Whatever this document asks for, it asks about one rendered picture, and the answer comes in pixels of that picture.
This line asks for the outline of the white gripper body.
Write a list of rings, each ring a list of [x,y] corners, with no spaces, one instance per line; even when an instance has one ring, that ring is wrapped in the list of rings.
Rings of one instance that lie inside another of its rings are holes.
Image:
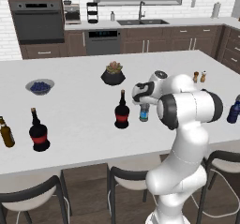
[[[138,101],[136,101],[136,100],[134,99],[136,96],[137,96],[136,93],[133,93],[133,94],[132,94],[132,97],[133,97],[132,103],[133,103],[134,105],[142,105],[143,103],[148,103],[148,104],[150,104],[150,105],[155,105],[155,104],[156,104],[156,100],[155,100],[153,97],[151,97],[151,96],[142,96],[142,97],[139,97],[139,100],[138,100]]]

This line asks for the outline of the clear plastic bottle blue label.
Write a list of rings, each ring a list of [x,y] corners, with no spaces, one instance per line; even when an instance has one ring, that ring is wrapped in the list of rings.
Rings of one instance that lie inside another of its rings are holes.
[[[143,103],[141,105],[140,120],[142,122],[147,122],[148,121],[149,109],[150,109],[150,104],[149,103]]]

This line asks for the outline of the dark glass bottle red label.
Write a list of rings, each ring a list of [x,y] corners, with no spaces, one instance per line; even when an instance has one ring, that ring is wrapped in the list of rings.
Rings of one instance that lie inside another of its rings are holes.
[[[128,115],[129,115],[129,107],[126,105],[125,101],[125,91],[121,91],[121,98],[119,101],[119,105],[115,108],[115,126],[117,128],[127,128],[128,127]]]
[[[34,143],[33,149],[37,152],[43,152],[50,147],[50,142],[47,138],[48,129],[40,123],[35,108],[31,109],[33,121],[29,129],[29,135]]]

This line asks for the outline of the succulent in black pot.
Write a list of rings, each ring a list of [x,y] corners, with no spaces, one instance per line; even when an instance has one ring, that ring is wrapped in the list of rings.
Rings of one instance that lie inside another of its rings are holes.
[[[106,66],[105,71],[101,75],[101,79],[108,85],[115,86],[121,84],[125,80],[125,75],[122,72],[122,66],[116,61],[110,62]]]

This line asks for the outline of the brown base cupboards run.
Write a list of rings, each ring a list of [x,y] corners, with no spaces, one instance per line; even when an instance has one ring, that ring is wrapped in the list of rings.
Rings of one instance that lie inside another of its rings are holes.
[[[121,53],[195,51],[217,58],[222,25],[128,28],[121,31]]]

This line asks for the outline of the grey dishwasher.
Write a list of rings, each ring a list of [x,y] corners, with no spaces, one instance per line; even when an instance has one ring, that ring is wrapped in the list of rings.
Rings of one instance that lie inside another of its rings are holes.
[[[120,31],[117,29],[97,29],[85,32],[87,55],[120,53]]]

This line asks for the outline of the dark double sink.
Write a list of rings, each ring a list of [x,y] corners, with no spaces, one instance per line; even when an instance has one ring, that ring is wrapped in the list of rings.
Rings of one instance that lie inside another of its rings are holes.
[[[120,25],[162,25],[169,24],[164,20],[120,20],[117,21]]]

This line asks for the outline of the black stool with cream seat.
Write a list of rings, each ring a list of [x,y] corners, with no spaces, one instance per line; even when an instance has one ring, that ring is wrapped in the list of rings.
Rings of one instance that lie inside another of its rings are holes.
[[[0,175],[0,224],[7,224],[4,209],[24,213],[27,223],[32,224],[29,211],[39,208],[52,195],[58,198],[63,224],[69,224],[72,213],[62,171]]]
[[[107,207],[111,215],[111,224],[116,224],[115,187],[121,186],[128,190],[142,191],[142,201],[146,202],[148,193],[145,183],[146,174],[160,163],[159,154],[107,163]]]
[[[213,186],[218,171],[240,174],[240,153],[216,150],[213,151],[209,157],[205,157],[202,161],[204,163],[206,175],[209,175],[210,171],[213,171],[214,174],[212,179],[207,179],[206,184],[202,187],[196,224],[201,224],[202,222],[206,191]]]

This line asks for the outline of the dark sink tap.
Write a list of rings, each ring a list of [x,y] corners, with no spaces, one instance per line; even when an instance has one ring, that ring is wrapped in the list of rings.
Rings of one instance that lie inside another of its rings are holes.
[[[140,6],[139,6],[139,16],[138,16],[138,19],[139,21],[145,17],[145,12],[143,13],[143,6],[145,5],[145,2],[144,1],[141,1],[140,2]]]

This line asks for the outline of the black tiered stand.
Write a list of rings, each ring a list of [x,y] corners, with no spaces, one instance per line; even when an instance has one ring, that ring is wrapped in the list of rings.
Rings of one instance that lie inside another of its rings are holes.
[[[96,2],[88,2],[87,7],[87,21],[91,24],[98,23],[98,4]]]

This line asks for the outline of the brown cupboards beside oven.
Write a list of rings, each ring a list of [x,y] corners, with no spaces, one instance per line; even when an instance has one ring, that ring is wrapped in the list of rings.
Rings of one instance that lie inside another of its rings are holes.
[[[86,56],[84,31],[66,31],[64,43],[21,45],[23,59]]]

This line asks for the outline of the grey bowl of blueberries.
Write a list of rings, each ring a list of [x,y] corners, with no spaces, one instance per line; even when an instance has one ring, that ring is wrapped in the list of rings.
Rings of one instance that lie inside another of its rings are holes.
[[[29,82],[25,88],[37,96],[48,94],[54,87],[54,81],[49,79],[37,79]]]

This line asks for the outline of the brown side base cupboards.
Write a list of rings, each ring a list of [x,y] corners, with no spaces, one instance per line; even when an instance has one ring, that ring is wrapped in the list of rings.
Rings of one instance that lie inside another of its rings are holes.
[[[217,60],[240,74],[240,29],[230,26],[223,28]]]

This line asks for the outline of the silver coffee machine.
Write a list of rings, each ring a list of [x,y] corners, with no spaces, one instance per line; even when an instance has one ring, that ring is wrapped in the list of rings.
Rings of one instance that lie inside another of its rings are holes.
[[[64,16],[66,24],[80,24],[80,5],[73,4],[70,0],[65,0],[64,4]]]

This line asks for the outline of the white paper towel roll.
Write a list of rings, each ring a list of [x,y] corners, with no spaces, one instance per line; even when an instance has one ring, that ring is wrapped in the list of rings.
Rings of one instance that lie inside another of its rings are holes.
[[[219,2],[216,2],[213,6],[213,11],[212,11],[212,15],[211,15],[211,18],[212,19],[215,19],[215,18],[218,18],[218,14],[219,14],[219,11],[220,11],[220,7],[221,7],[221,4]]]

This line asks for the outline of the brown glass bottle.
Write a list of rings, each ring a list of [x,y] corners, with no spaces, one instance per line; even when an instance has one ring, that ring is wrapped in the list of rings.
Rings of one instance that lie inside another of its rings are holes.
[[[5,146],[10,148],[15,144],[14,138],[12,136],[12,132],[10,127],[7,126],[4,118],[0,116],[0,133],[5,143]]]

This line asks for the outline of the black wall oven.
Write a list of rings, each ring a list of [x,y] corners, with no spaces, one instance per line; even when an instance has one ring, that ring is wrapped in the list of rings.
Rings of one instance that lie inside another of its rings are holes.
[[[60,0],[8,0],[21,45],[63,43]]]

